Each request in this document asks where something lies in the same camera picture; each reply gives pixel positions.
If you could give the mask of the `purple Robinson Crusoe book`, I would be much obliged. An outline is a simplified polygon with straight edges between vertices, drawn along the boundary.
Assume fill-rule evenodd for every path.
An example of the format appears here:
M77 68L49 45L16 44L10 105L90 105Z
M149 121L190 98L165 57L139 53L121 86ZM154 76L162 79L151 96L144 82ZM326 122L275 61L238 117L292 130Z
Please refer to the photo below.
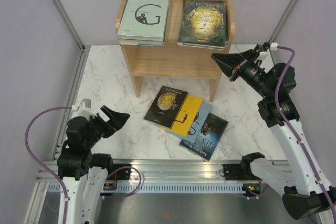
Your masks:
M225 38L225 41L224 41L224 45L226 46L227 43L228 43L228 32L227 32L227 5L224 3L223 4L224 7L223 7L223 30L224 30L224 38Z

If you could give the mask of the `green Alice Wonderland book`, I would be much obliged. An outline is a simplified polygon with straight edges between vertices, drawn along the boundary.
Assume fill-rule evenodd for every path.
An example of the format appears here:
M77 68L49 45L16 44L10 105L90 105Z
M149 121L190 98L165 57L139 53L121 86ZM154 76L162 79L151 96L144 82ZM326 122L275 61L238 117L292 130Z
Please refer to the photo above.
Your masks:
M223 50L223 1L184 0L179 46Z

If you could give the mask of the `blue 20000 Leagues book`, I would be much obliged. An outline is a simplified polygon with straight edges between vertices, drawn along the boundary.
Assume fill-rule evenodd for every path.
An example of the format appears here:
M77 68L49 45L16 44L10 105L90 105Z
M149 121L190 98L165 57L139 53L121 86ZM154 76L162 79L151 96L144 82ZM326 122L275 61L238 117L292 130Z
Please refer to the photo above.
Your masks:
M121 45L136 45L136 46L164 46L163 41L135 40L135 39L119 39Z

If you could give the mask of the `pale green Gatsby book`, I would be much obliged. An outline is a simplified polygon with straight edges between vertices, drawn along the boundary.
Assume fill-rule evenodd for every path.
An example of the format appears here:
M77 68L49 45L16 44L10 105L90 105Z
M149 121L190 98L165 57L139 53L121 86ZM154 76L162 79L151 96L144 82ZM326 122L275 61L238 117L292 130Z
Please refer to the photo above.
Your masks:
M170 0L127 0L119 39L163 41Z

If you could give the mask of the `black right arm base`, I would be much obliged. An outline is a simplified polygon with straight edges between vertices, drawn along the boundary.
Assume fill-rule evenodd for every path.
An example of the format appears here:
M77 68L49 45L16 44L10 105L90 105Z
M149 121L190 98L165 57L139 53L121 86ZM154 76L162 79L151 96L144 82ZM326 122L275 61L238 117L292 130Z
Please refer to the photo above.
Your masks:
M218 174L225 180L259 181L259 177L245 173L240 164L223 164Z

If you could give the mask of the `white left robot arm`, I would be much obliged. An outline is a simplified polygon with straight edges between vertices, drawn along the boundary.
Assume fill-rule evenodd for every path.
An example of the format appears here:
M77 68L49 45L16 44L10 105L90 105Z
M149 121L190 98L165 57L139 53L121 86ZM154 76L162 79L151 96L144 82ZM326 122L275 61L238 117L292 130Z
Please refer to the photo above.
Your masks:
M93 154L95 144L122 129L129 119L127 113L113 111L105 105L101 111L105 121L85 106L67 123L67 139L57 160L61 185L59 223L94 223L100 193L106 179L115 172L109 154Z

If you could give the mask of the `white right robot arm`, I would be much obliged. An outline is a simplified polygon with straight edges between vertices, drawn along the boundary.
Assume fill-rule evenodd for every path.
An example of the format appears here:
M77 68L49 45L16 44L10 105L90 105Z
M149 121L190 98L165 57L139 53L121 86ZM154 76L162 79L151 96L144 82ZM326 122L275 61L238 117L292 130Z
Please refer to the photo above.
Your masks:
M295 220L328 210L335 215L335 187L319 167L289 96L296 86L295 70L289 63L277 63L266 72L260 67L259 55L258 49L250 49L214 53L211 58L230 81L242 78L262 97L259 114L278 140L292 175L277 169L261 153L243 156L240 173L247 179L258 177L276 191Z

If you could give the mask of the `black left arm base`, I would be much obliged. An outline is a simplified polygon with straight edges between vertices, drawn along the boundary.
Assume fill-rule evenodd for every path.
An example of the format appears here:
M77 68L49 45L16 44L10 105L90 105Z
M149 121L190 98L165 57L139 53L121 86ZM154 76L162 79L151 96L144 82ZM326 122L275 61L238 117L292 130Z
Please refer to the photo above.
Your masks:
M129 180L131 175L130 164L118 164L112 165L112 170L108 173L106 181L118 182L119 180Z

